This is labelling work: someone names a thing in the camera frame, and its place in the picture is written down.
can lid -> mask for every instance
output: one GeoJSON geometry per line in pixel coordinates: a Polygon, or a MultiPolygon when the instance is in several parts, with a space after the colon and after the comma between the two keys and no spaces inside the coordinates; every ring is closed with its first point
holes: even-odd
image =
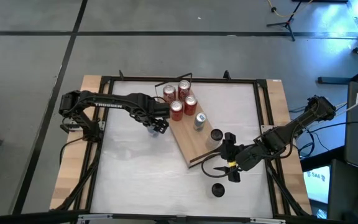
{"type": "Polygon", "coordinates": [[[204,113],[198,113],[196,119],[198,122],[204,122],[206,120],[206,115],[204,113]]]}
{"type": "Polygon", "coordinates": [[[180,81],[179,88],[181,88],[182,90],[190,88],[190,82],[188,82],[187,80],[180,81]]]}
{"type": "Polygon", "coordinates": [[[211,138],[215,141],[220,141],[223,138],[223,132],[219,129],[214,129],[211,131],[211,138]]]}
{"type": "Polygon", "coordinates": [[[188,105],[195,105],[196,103],[197,103],[197,99],[194,97],[194,96],[187,96],[186,97],[186,103],[188,104],[188,105]]]}
{"type": "Polygon", "coordinates": [[[174,102],[171,103],[171,109],[173,111],[180,111],[181,108],[182,108],[182,105],[181,105],[180,101],[175,100],[174,102]]]}
{"type": "Polygon", "coordinates": [[[175,87],[171,86],[171,85],[166,85],[163,89],[164,93],[170,94],[173,93],[175,91],[175,87]]]}

concrete floor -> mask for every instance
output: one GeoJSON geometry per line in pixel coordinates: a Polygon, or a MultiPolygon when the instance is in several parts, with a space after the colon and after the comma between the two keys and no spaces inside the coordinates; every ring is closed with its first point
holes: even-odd
{"type": "MultiPolygon", "coordinates": [[[[280,13],[296,3],[274,1],[280,13]]],[[[72,31],[80,0],[0,0],[0,30],[72,31]]],[[[314,2],[293,21],[295,32],[358,33],[358,0],[347,4],[314,2]]],[[[89,0],[80,25],[83,31],[244,31],[277,32],[266,23],[285,21],[272,14],[267,1],[241,0],[89,0]]],[[[34,143],[57,78],[68,36],[0,36],[0,215],[12,199],[34,143]]],[[[313,95],[333,104],[346,101],[347,87],[319,85],[319,76],[351,77],[358,73],[356,38],[289,37],[77,37],[59,95],[79,89],[83,75],[196,77],[283,80],[290,109],[304,106],[313,95]]],[[[67,135],[60,130],[57,101],[24,212],[47,211],[58,173],[58,155],[67,135]]],[[[344,121],[345,117],[331,121],[344,121]]],[[[329,149],[343,145],[344,127],[320,132],[329,149]],[[323,137],[337,132],[336,138],[323,137]]],[[[309,142],[302,136],[298,145],[309,142]]],[[[315,152],[325,149],[319,144],[315,152]]]]}

yellow cable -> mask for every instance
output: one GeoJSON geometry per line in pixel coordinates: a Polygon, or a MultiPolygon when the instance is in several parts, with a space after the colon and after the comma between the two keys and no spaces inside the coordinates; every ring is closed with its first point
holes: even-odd
{"type": "MultiPolygon", "coordinates": [[[[273,6],[272,2],[270,0],[267,0],[267,1],[268,1],[268,4],[270,5],[270,8],[273,8],[274,6],[273,6]]],[[[291,13],[291,14],[286,15],[286,16],[280,15],[276,10],[274,10],[274,13],[276,13],[277,16],[280,16],[282,18],[290,17],[290,16],[295,15],[296,13],[304,10],[305,7],[308,6],[308,4],[310,4],[311,2],[313,2],[313,0],[310,0],[305,6],[303,6],[303,8],[301,8],[300,10],[297,10],[295,13],[291,13]]]]}

desk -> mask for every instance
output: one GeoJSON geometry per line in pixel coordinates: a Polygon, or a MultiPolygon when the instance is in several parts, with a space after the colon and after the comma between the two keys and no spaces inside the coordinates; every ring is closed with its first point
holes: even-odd
{"type": "MultiPolygon", "coordinates": [[[[81,90],[88,90],[92,92],[98,92],[99,86],[102,81],[101,76],[86,75],[83,79],[81,90]]],[[[290,116],[287,107],[287,101],[285,99],[283,85],[281,80],[267,80],[268,96],[270,98],[270,107],[272,109],[272,116],[275,125],[284,125],[290,121],[290,116]]],[[[103,93],[108,92],[108,86],[106,85],[102,90],[103,93]]],[[[264,91],[259,88],[260,101],[262,105],[262,114],[264,121],[267,121],[267,109],[264,101],[264,91]]],[[[92,118],[94,108],[87,108],[85,113],[92,118]]],[[[104,110],[101,108],[98,113],[98,117],[104,116],[104,110]]],[[[68,141],[80,138],[82,132],[73,132],[68,135],[68,141]]],[[[78,141],[70,144],[66,147],[63,155],[62,164],[59,170],[55,190],[52,196],[50,208],[59,206],[64,199],[70,194],[80,178],[81,170],[83,169],[84,159],[92,160],[96,147],[92,148],[90,155],[86,155],[86,142],[78,141]]],[[[302,206],[302,208],[311,213],[308,196],[306,193],[305,182],[303,180],[303,173],[300,165],[299,155],[296,151],[293,151],[292,155],[282,160],[283,174],[285,177],[285,183],[289,191],[294,196],[295,200],[302,206]]],[[[90,187],[88,183],[85,185],[81,200],[77,202],[78,208],[86,208],[86,199],[91,196],[88,195],[88,189],[90,187]]],[[[283,213],[282,198],[278,188],[275,188],[276,198],[278,202],[278,212],[283,213]]]]}

white table surface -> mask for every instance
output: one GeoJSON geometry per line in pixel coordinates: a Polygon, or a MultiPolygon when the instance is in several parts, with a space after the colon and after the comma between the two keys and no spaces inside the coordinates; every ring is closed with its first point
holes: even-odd
{"type": "MultiPolygon", "coordinates": [[[[113,94],[155,96],[155,84],[114,82],[113,94]]],[[[235,134],[237,144],[251,144],[260,134],[252,85],[192,83],[191,88],[212,127],[235,134]]],[[[162,86],[157,90],[161,96],[162,86]]],[[[205,168],[218,175],[223,173],[213,167],[226,165],[218,156],[205,168]]],[[[200,165],[188,169],[169,128],[153,138],[128,112],[111,109],[91,212],[271,218],[264,161],[240,174],[241,182],[232,183],[205,176],[200,165]],[[225,187],[221,198],[211,193],[215,183],[225,187]]]]}

